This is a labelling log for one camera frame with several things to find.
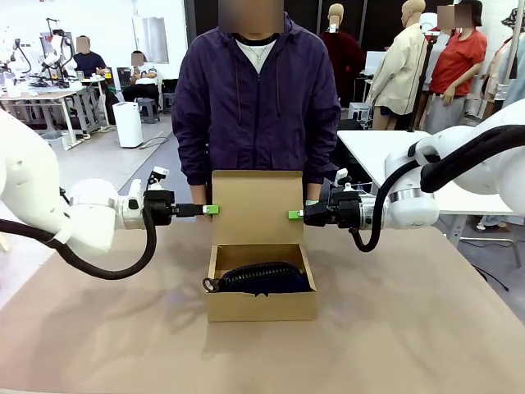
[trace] white t-shirt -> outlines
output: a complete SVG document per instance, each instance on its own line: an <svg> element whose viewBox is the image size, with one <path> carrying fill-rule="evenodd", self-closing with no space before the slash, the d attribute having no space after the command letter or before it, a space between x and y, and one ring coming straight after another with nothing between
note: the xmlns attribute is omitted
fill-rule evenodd
<svg viewBox="0 0 525 394"><path fill-rule="evenodd" d="M240 50L243 51L246 57L250 60L258 74L261 73L264 62L266 59L268 59L268 55L272 51L272 48L275 44L276 41L274 40L268 45L252 47L237 41L237 45L239 45Z"/></svg>
<svg viewBox="0 0 525 394"><path fill-rule="evenodd" d="M142 66L139 66L140 75L149 74L150 72L155 73L155 78L140 78L135 82L136 85L156 85L157 84L157 69L148 64L145 63ZM131 76L135 73L135 68L131 67Z"/></svg>

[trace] beige table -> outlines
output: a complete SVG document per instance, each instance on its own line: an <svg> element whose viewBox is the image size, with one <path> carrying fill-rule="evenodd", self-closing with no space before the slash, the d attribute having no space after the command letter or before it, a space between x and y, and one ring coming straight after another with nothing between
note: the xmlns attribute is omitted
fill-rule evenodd
<svg viewBox="0 0 525 394"><path fill-rule="evenodd" d="M62 138L62 143L64 144L64 149L69 150L74 148L76 145L82 143L84 140L77 139L76 133L73 130L71 124L71 119L69 118L69 111L66 105L66 98L78 93L75 90L64 89L62 92L52 92L52 93L41 93L37 96L32 96L31 94L24 92L20 97L11 98L6 94L0 96L0 102L7 103L9 106L13 107L27 107L35 106L41 107L43 112L43 117L46 120L46 124L50 130L53 129L53 122L51 120L51 114L49 113L48 107L61 107L64 119L66 120L68 136L67 138ZM20 101L29 101L30 104L19 104Z"/></svg>
<svg viewBox="0 0 525 394"><path fill-rule="evenodd" d="M0 387L67 393L523 394L525 328L436 229L307 230L317 321L207 322L210 237L159 231L139 275L103 282L51 258L0 313ZM101 262L135 261L120 231Z"/></svg>

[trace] black zipper pouch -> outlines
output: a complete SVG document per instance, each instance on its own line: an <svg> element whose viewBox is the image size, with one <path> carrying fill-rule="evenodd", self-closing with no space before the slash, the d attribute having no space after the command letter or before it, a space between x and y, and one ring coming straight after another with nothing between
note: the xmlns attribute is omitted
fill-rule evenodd
<svg viewBox="0 0 525 394"><path fill-rule="evenodd" d="M247 265L225 273L221 279L207 277L204 288L211 293L285 294L312 291L308 276L293 264L272 262Z"/></svg>

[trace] hoodie drawstring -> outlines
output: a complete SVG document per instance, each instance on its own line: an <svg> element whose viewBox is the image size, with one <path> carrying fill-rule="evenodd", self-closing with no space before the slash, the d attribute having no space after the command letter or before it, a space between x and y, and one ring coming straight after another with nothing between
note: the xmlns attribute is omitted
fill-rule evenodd
<svg viewBox="0 0 525 394"><path fill-rule="evenodd" d="M276 90L277 90L277 117L281 117L281 95L279 94L279 57L281 54L277 55L276 60Z"/></svg>
<svg viewBox="0 0 525 394"><path fill-rule="evenodd" d="M242 124L243 118L240 115L240 95L239 95L239 62L235 58L235 83L237 85L237 111L239 112L239 126Z"/></svg>

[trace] zipper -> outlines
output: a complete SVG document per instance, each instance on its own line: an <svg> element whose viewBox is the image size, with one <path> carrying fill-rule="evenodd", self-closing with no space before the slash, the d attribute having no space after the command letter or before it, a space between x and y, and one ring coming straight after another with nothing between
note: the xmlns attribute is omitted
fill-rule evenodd
<svg viewBox="0 0 525 394"><path fill-rule="evenodd" d="M283 273L300 273L300 271L289 263L262 263L237 268L227 273L223 279L225 284L232 286L259 277L269 277Z"/></svg>
<svg viewBox="0 0 525 394"><path fill-rule="evenodd" d="M252 160L253 169L257 169L257 134L259 131L259 107L261 103L261 74L257 74L257 100L255 102L255 129L253 130Z"/></svg>

